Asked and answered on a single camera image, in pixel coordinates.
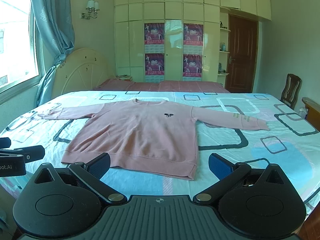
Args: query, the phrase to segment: red poster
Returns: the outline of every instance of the red poster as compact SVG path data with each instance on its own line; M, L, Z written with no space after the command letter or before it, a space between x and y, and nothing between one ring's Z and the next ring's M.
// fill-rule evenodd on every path
M164 23L144 24L144 44L164 44Z
M203 25L183 24L183 44L193 46L203 46Z
M201 77L202 55L183 54L183 77Z
M145 56L146 76L164 75L164 54L148 53Z

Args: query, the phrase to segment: cream headboard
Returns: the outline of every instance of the cream headboard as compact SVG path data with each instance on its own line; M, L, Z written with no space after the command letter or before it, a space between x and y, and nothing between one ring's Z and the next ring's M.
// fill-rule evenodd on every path
M57 67L52 99L69 92L92 90L113 77L102 54L89 48L78 49Z

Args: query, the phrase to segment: pink blanket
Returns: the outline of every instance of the pink blanket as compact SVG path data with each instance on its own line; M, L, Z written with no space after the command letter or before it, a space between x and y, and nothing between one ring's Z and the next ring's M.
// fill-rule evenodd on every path
M161 81L146 83L108 79L93 90L100 91L152 91L152 92L203 92L230 93L220 83L205 81Z

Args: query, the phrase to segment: sweatshirt sleeve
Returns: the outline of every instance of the sweatshirt sleeve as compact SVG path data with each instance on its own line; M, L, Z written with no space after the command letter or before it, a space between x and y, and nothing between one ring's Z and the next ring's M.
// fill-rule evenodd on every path
M90 105L90 106L76 106L76 107L63 107L45 111L38 116L47 120L68 120L80 119L84 117L92 117L94 114L102 110L105 104Z
M207 108L193 107L192 118L212 125L242 129L242 130L270 130L266 121L254 117L223 111L215 111Z

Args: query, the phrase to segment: window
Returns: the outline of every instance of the window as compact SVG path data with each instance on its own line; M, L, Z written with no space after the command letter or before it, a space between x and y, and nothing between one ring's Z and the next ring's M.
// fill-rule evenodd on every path
M31 0L0 0L0 104L39 83Z

